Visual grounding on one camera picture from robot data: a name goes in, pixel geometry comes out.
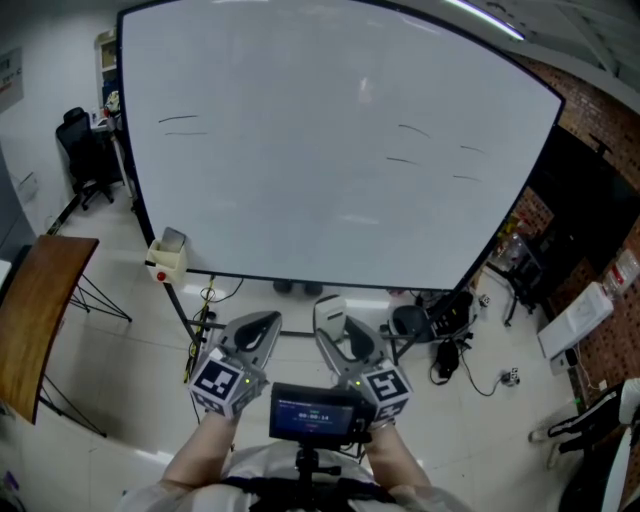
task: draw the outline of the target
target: camera screen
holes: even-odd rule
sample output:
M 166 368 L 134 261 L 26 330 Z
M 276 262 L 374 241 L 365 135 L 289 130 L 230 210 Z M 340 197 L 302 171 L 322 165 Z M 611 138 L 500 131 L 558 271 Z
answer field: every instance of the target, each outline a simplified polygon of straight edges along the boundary
M 352 406 L 321 405 L 289 400 L 278 400 L 275 423 L 278 429 L 300 432 L 344 436 L 349 431 Z

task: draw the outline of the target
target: person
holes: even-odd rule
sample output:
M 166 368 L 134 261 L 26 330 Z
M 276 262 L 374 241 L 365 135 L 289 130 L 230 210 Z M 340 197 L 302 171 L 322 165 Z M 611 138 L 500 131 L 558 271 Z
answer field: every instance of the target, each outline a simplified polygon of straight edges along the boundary
M 554 443 L 547 468 L 556 466 L 560 456 L 593 445 L 620 425 L 633 427 L 632 445 L 640 436 L 640 379 L 628 379 L 614 386 L 579 416 L 569 418 L 548 429 L 529 433 L 532 443 L 545 442 L 561 434 L 580 434 L 564 443 Z
M 162 480 L 128 492 L 121 499 L 117 512 L 288 510 L 283 504 L 295 493 L 299 477 L 295 468 L 298 445 L 279 441 L 248 448 L 233 452 L 225 464 L 238 421 L 238 417 L 229 420 L 213 412 L 207 413 L 169 463 Z M 468 506 L 452 494 L 431 485 L 392 422 L 371 431 L 371 442 L 365 445 L 365 451 L 373 475 L 339 453 L 318 450 L 320 467 L 338 465 L 342 473 L 339 477 L 314 473 L 314 485 L 333 483 L 339 486 L 348 479 L 360 493 L 350 495 L 349 500 L 320 503 L 320 510 L 470 512 Z M 238 482 L 256 482 L 258 477 L 268 479 L 262 480 L 266 485 L 262 486 L 261 496 L 245 493 L 242 486 L 238 486 Z

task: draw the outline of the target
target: brick wall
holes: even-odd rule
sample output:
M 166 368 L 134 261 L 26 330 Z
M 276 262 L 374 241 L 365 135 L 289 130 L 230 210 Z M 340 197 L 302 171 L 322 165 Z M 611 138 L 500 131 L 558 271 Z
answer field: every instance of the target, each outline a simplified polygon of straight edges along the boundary
M 605 142 L 612 150 L 612 154 L 607 152 L 605 158 L 636 190 L 640 190 L 640 116 L 573 75 L 538 61 L 520 56 L 515 58 L 566 98 L 560 126 L 594 149 L 597 144 L 590 133 Z M 523 195 L 517 211 L 537 219 L 537 229 L 544 229 L 552 218 L 531 190 Z M 625 240 L 624 247 L 640 257 L 640 219 Z M 601 278 L 588 261 L 581 261 L 550 297 L 552 308 L 556 312 L 562 311 L 587 284 Z M 596 387 L 603 379 L 608 386 L 613 386 L 625 379 L 640 377 L 640 282 L 631 286 L 615 304 L 613 314 L 580 343 L 580 348 L 585 369 Z M 587 403 L 591 403 L 600 391 L 589 388 L 584 374 L 578 373 L 582 395 Z M 625 497 L 638 485 L 640 449 L 636 447 L 629 463 Z

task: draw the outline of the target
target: whiteboard frame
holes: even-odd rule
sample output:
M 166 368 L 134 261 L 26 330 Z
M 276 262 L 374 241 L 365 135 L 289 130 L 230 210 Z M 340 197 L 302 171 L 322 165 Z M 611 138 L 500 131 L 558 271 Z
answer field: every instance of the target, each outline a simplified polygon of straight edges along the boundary
M 179 2 L 180 0 L 153 0 L 144 4 L 140 4 L 140 5 L 136 5 L 134 7 L 130 7 L 128 9 L 124 9 L 120 12 L 118 12 L 118 20 L 117 20 L 117 59 L 119 63 L 124 62 L 122 59 L 122 34 L 123 34 L 123 21 L 124 21 L 124 17 L 127 14 L 131 14 L 143 9 L 149 9 L 152 7 L 156 7 L 159 5 L 163 5 L 166 3 L 172 3 L 172 2 Z M 558 108 L 558 112 L 556 114 L 556 117 L 553 121 L 553 123 L 551 124 L 551 126 L 549 127 L 549 135 L 547 135 L 547 139 L 545 140 L 545 145 L 547 143 L 547 141 L 549 140 L 549 136 L 551 134 L 551 131 L 553 129 L 554 126 L 556 126 L 558 124 L 558 120 L 560 119 L 560 115 L 562 114 L 562 112 L 564 111 L 564 107 L 565 107 L 565 103 L 566 100 L 565 98 L 558 93 L 558 91 L 556 91 L 553 87 L 551 87 L 549 84 L 547 84 L 546 82 L 544 82 L 539 76 L 537 76 L 536 74 L 534 74 L 532 71 L 530 71 L 529 69 L 527 69 L 526 67 L 524 67 L 522 64 L 520 64 L 518 61 L 516 61 L 515 59 L 513 59 L 512 57 L 510 57 L 509 55 L 505 54 L 504 52 L 502 52 L 501 50 L 499 50 L 498 48 L 491 46 L 489 43 L 487 43 L 486 41 L 483 41 L 482 39 L 476 37 L 475 35 L 471 34 L 470 32 L 467 32 L 463 29 L 461 29 L 460 27 L 457 27 L 447 21 L 444 21 L 440 18 L 437 18 L 435 16 L 432 16 L 430 14 L 427 14 L 423 11 L 419 11 L 417 9 L 414 9 L 412 7 L 407 7 L 404 5 L 399 5 L 387 0 L 345 0 L 345 1 L 350 1 L 350 2 L 357 2 L 357 3 L 362 3 L 362 4 L 367 4 L 367 5 L 373 5 L 376 7 L 381 7 L 383 9 L 388 9 L 388 10 L 392 10 L 395 12 L 399 12 L 402 14 L 406 14 L 408 16 L 413 16 L 415 18 L 421 19 L 423 21 L 426 21 L 428 23 L 432 23 L 436 26 L 439 26 L 445 30 L 448 30 L 450 32 L 453 32 L 454 34 L 461 36 L 467 40 L 469 40 L 472 43 L 475 43 L 479 46 L 481 46 L 482 48 L 484 48 L 485 50 L 488 50 L 492 53 L 494 53 L 495 55 L 497 55 L 498 57 L 501 57 L 503 60 L 507 61 L 508 63 L 510 63 L 512 66 L 515 66 L 516 68 L 518 68 L 520 71 L 524 72 L 527 76 L 529 76 L 530 78 L 532 78 L 533 80 L 535 80 L 536 82 L 538 82 L 538 84 L 542 85 L 544 88 L 546 88 L 548 91 L 550 91 L 554 96 L 556 96 L 559 100 L 560 100 L 560 106 Z M 136 216 L 138 217 L 138 222 L 140 223 L 140 228 L 142 229 L 142 233 L 144 235 L 145 241 L 147 243 L 147 246 L 150 246 L 151 243 L 153 242 L 153 240 L 156 238 L 154 232 L 153 232 L 153 228 L 151 225 L 151 220 L 149 218 L 149 214 L 147 212 L 145 203 L 144 203 L 144 197 L 142 194 L 142 188 L 140 187 L 140 181 L 138 179 L 138 173 L 136 170 L 136 163 L 135 163 L 135 156 L 133 154 L 133 148 L 131 146 L 131 140 L 129 138 L 129 125 L 127 122 L 127 113 L 126 113 L 126 99 L 125 99 L 125 91 L 124 91 L 124 77 L 123 77 L 123 66 L 119 65 L 118 66 L 118 84 L 119 84 L 119 94 L 120 94 L 120 114 L 121 114 L 121 118 L 122 118 L 122 122 L 123 122 L 123 126 L 124 126 L 124 139 L 125 139 L 125 145 L 127 146 L 128 152 L 131 155 L 131 169 L 132 169 L 132 179 L 134 180 L 134 183 L 136 185 L 136 191 L 137 191 L 137 195 L 138 195 L 138 200 L 135 204 L 135 213 Z M 536 159 L 536 163 L 533 165 L 531 171 L 529 172 L 529 176 L 527 176 L 527 179 L 525 180 L 522 188 L 520 189 L 520 191 L 518 192 L 518 194 L 516 195 L 516 197 L 514 198 L 513 203 L 511 204 L 511 207 L 508 209 L 507 212 L 505 212 L 505 215 L 502 219 L 502 221 L 498 224 L 498 226 L 496 227 L 495 232 L 493 233 L 493 235 L 491 236 L 491 238 L 487 241 L 487 244 L 485 245 L 484 249 L 480 252 L 480 254 L 478 255 L 478 257 L 475 259 L 475 261 L 473 262 L 473 264 L 471 265 L 471 267 L 469 268 L 469 270 L 462 276 L 462 279 L 458 282 L 458 284 L 455 286 L 455 288 L 451 289 L 451 290 L 438 290 L 438 291 L 453 291 L 453 296 L 455 296 L 457 293 L 459 293 L 473 278 L 474 274 L 478 271 L 478 269 L 480 268 L 480 266 L 487 260 L 487 258 L 489 257 L 489 254 L 491 253 L 491 251 L 493 250 L 493 248 L 495 247 L 497 241 L 498 241 L 498 233 L 500 232 L 500 230 L 502 229 L 502 226 L 504 225 L 504 223 L 509 219 L 511 212 L 513 212 L 516 204 L 518 203 L 518 201 L 520 200 L 520 198 L 522 197 L 522 194 L 524 193 L 524 190 L 527 188 L 527 186 L 529 185 L 529 179 L 531 177 L 531 173 L 533 172 L 533 169 L 535 169 L 538 161 L 540 159 L 540 154 L 538 155 L 538 158 Z M 203 275 L 219 275 L 219 276 L 227 276 L 227 277 L 237 277 L 237 278 L 244 278 L 244 279 L 255 279 L 255 280 L 263 280 L 263 281 L 277 281 L 277 280 L 284 280 L 283 278 L 274 278 L 274 277 L 269 277 L 269 276 L 257 276 L 257 275 L 249 275 L 249 274 L 234 274 L 234 273 L 226 273 L 226 272 L 219 272 L 219 271 L 212 271 L 212 270 L 207 270 L 207 269 L 192 269 L 189 268 L 187 269 L 187 272 L 189 273 L 193 273 L 193 274 L 203 274 Z M 321 284 L 321 285 L 327 285 L 327 286 L 344 286 L 344 287 L 352 287 L 352 288 L 374 288 L 374 289 L 397 289 L 397 286 L 394 285 L 389 285 L 389 286 L 382 286 L 382 285 L 366 285 L 366 284 L 353 284 L 353 283 L 338 283 L 338 282 L 327 282 L 327 281 L 308 281 L 308 280 L 299 280 L 299 279 L 295 279 L 295 282 L 297 283 L 310 283 L 310 284 Z M 433 288 L 411 288 L 412 290 L 416 290 L 416 291 L 433 291 Z

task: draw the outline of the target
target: wooden table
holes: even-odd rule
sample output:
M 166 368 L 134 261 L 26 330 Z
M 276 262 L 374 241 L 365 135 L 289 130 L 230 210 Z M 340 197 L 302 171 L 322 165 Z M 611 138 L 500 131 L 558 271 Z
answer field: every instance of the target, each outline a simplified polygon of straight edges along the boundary
M 60 321 L 98 243 L 40 236 L 0 305 L 0 400 L 31 423 Z

